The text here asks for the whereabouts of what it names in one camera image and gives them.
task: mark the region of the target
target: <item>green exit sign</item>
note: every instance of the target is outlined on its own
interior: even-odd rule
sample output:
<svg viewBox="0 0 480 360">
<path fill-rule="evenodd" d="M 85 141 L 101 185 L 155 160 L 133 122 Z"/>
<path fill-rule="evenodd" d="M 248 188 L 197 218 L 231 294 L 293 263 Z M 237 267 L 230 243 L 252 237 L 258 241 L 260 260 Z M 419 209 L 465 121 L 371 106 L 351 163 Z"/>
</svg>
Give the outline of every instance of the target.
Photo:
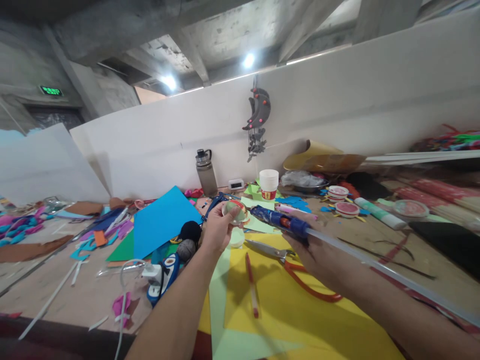
<svg viewBox="0 0 480 360">
<path fill-rule="evenodd" d="M 47 87 L 47 86 L 40 85 L 40 89 L 45 95 L 54 95 L 54 96 L 63 96 L 64 95 L 62 90 L 54 88 L 54 87 Z"/>
</svg>

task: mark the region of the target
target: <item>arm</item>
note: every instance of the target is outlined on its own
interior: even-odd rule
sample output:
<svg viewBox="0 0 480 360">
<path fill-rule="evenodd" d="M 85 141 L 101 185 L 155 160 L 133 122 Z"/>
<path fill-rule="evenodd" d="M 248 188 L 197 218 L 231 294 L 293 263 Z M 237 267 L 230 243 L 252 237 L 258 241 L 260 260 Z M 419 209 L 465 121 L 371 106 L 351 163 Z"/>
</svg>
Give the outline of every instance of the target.
<svg viewBox="0 0 480 360">
<path fill-rule="evenodd" d="M 151 312 L 127 360 L 189 360 L 192 357 L 210 279 L 230 241 L 233 228 L 230 222 L 240 211 L 239 207 L 234 207 L 222 216 L 225 204 L 220 203 L 208 215 L 200 249 Z"/>
<path fill-rule="evenodd" d="M 311 216 L 292 213 L 316 230 Z M 416 302 L 356 258 L 309 236 L 304 247 L 283 237 L 310 274 L 354 302 L 398 341 L 413 359 L 480 359 L 480 343 L 443 316 Z"/>
</svg>

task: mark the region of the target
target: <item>metal water bottle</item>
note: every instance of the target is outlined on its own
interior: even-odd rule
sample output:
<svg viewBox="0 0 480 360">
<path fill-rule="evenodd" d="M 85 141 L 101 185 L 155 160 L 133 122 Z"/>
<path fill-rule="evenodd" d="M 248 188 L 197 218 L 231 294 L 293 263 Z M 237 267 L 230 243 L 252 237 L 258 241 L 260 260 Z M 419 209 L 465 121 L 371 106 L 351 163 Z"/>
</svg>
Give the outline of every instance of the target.
<svg viewBox="0 0 480 360">
<path fill-rule="evenodd" d="M 212 150 L 199 149 L 196 151 L 196 171 L 203 193 L 206 197 L 214 197 L 219 192 L 215 180 L 214 167 L 212 165 Z"/>
</svg>

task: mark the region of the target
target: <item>red stick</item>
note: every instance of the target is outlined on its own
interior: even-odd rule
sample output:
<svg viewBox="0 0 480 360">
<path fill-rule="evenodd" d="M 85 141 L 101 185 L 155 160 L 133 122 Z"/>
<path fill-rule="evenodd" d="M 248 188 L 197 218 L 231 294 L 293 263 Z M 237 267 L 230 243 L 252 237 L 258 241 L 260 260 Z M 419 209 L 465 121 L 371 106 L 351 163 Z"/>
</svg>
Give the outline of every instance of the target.
<svg viewBox="0 0 480 360">
<path fill-rule="evenodd" d="M 254 274 L 250 265 L 249 253 L 245 254 L 246 271 L 248 272 L 248 280 L 250 281 L 251 307 L 253 308 L 253 316 L 259 318 L 259 305 L 257 303 L 257 293 L 255 292 Z"/>
</svg>

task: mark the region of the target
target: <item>white cardboard wall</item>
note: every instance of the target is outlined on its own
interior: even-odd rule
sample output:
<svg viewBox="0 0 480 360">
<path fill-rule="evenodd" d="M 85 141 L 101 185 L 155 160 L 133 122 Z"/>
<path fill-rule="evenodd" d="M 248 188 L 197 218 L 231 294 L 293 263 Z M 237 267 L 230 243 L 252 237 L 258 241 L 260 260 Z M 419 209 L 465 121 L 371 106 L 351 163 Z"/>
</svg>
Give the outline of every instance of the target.
<svg viewBox="0 0 480 360">
<path fill-rule="evenodd" d="M 17 206 L 51 196 L 110 199 L 62 123 L 0 147 L 0 153 L 0 194 Z"/>
<path fill-rule="evenodd" d="M 478 127 L 480 10 L 473 9 L 259 75 L 270 94 L 267 150 L 247 163 L 253 76 L 115 112 L 71 131 L 112 196 L 200 187 L 212 149 L 219 186 L 281 168 L 300 139 L 366 156 L 406 151 L 442 123 Z"/>
</svg>

